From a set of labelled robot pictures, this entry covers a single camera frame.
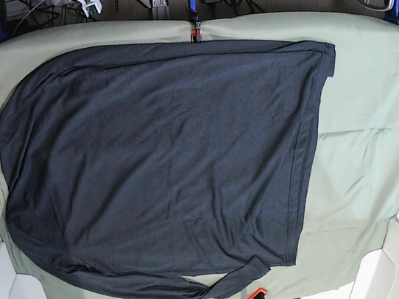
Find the dark navy T-shirt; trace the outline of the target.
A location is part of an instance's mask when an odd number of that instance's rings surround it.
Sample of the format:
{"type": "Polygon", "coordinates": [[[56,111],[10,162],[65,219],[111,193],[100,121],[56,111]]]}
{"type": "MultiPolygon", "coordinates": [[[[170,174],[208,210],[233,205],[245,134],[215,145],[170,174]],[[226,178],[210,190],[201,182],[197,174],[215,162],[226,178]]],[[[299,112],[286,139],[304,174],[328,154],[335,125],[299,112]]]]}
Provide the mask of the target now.
{"type": "Polygon", "coordinates": [[[6,224],[42,270],[124,299],[229,298],[296,263],[335,47],[95,46],[0,112],[6,224]]]}

